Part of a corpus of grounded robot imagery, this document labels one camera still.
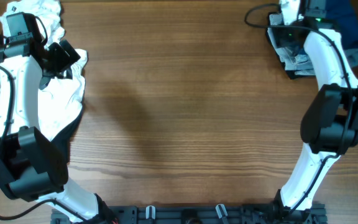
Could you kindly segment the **teal blue polo shirt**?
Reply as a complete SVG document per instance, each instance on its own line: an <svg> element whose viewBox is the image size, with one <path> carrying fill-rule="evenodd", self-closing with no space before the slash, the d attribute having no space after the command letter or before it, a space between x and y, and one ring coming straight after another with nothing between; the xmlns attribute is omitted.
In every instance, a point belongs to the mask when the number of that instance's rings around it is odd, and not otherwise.
<svg viewBox="0 0 358 224"><path fill-rule="evenodd" d="M326 18L339 26L343 49L358 48L358 18L350 0L327 0Z"/></svg>

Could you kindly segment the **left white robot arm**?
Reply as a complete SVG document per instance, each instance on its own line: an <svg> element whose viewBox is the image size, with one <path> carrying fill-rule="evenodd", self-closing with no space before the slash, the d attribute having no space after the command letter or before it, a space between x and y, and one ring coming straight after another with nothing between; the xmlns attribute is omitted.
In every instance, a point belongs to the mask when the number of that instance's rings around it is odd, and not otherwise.
<svg viewBox="0 0 358 224"><path fill-rule="evenodd" d="M48 44L39 17L7 17L9 37L0 44L0 189L34 208L47 204L72 223L110 223L101 198L69 178L65 156L40 132L38 93L80 59L65 40Z"/></svg>

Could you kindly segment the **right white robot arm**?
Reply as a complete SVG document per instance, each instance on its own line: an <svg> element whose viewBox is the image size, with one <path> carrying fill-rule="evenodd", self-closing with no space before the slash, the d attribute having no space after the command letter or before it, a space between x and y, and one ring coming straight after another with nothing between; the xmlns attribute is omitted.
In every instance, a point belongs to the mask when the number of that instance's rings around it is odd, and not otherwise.
<svg viewBox="0 0 358 224"><path fill-rule="evenodd" d="M277 52L300 46L318 83L318 94L300 127L303 148L279 190L276 218L294 220L310 211L313 197L331 166L358 144L358 79L342 47L338 24L327 1L280 1L267 33Z"/></svg>

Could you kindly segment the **light blue folded jeans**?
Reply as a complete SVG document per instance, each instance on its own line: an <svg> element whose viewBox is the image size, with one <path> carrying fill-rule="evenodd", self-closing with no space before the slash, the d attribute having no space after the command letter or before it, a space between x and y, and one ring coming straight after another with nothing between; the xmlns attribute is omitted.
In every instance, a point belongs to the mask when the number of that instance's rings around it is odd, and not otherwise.
<svg viewBox="0 0 358 224"><path fill-rule="evenodd" d="M342 47L349 65L352 68L357 67L358 18L356 14L353 12L347 12L345 14L330 12L327 16L330 17L330 19L335 20L339 25L342 36ZM288 47L279 46L278 35L274 33L273 29L267 29L267 38L273 46L275 53L289 78L296 79L314 75L313 65L302 46L299 44L290 45Z"/></svg>

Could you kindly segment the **white t-shirt black lettering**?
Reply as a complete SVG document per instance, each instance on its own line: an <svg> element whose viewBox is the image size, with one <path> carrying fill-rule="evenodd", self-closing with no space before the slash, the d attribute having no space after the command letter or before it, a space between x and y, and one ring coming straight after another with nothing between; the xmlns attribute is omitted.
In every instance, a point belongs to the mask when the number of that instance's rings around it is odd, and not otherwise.
<svg viewBox="0 0 358 224"><path fill-rule="evenodd" d="M63 40L65 30L60 24L61 5L59 1L13 1L7 4L6 12L0 16L3 34L10 34L7 16L15 12L26 12L40 17L39 25L46 28L42 35L48 35L47 47ZM63 130L75 127L74 120L79 118L83 109L85 78L82 69L88 61L87 51L76 49L80 55L70 69L63 73L64 79L52 78L48 85L39 90L39 125L41 133L50 141L63 136Z"/></svg>

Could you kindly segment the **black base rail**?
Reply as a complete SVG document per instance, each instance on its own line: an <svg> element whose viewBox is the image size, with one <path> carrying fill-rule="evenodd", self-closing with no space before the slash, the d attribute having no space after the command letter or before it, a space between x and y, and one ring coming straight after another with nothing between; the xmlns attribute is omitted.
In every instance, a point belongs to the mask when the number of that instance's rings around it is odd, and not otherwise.
<svg viewBox="0 0 358 224"><path fill-rule="evenodd" d="M223 204L214 207L110 207L118 218L118 223L141 224L141 223L308 223L327 224L325 205L314 204L311 210L294 212L284 220L270 221L267 204L251 204L230 207ZM63 213L52 210L51 221L53 224L72 223Z"/></svg>

